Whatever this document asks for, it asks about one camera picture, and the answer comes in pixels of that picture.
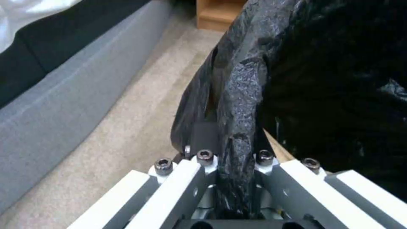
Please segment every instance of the hex socket bolt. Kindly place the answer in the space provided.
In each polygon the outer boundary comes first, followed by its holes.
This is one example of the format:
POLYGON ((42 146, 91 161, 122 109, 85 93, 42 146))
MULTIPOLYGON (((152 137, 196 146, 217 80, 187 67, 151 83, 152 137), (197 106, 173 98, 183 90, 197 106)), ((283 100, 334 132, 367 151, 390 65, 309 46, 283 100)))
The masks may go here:
POLYGON ((260 150, 256 154, 256 162, 261 166, 269 166, 273 164, 273 159, 276 157, 274 152, 268 150, 260 150))
POLYGON ((154 163, 154 168, 157 175, 166 176, 173 171, 173 161, 169 158, 158 159, 154 163))
POLYGON ((210 150, 200 150, 197 152, 197 162, 203 166, 213 163, 213 153, 210 150))
POLYGON ((319 174, 319 168, 321 167, 321 164, 319 161, 313 159, 313 158, 304 158, 301 160, 301 163, 309 168, 311 171, 313 171, 315 174, 319 174))

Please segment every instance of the crumpled plastic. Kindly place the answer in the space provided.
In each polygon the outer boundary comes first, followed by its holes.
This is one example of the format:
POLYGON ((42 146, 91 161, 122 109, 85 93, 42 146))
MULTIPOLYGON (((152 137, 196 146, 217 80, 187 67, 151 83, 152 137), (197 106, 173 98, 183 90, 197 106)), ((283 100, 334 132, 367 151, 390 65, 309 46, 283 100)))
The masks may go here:
POLYGON ((0 53, 12 43, 22 27, 64 11, 81 0, 0 0, 0 53))
POLYGON ((217 214, 256 218, 262 128, 296 158, 354 169, 406 200, 406 39, 401 0, 249 0, 186 88, 171 131, 182 152, 193 124, 216 111, 217 214))

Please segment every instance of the beige carpet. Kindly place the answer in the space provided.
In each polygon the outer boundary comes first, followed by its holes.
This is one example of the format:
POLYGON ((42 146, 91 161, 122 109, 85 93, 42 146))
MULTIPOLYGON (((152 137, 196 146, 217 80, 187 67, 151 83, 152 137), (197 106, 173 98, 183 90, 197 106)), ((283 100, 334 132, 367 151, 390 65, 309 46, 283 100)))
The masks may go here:
POLYGON ((1 229, 66 228, 130 170, 174 157, 170 130, 181 95, 222 33, 195 28, 177 6, 160 43, 94 132, 0 217, 1 229))

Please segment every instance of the white fabric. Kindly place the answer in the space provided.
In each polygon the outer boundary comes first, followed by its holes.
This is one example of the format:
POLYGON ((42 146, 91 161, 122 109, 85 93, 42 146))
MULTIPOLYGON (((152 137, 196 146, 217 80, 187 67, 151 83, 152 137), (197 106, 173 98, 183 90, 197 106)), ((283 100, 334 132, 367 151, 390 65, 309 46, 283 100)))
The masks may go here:
POLYGON ((14 40, 22 27, 64 11, 81 0, 0 0, 0 53, 14 40))

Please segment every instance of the wooden cabinet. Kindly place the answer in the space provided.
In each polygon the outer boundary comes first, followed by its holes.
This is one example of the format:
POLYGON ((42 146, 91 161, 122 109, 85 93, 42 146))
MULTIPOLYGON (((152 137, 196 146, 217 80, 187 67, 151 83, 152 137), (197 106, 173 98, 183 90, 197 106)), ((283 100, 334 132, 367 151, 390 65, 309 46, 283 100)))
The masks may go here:
POLYGON ((196 0, 197 28, 226 31, 246 0, 196 0))

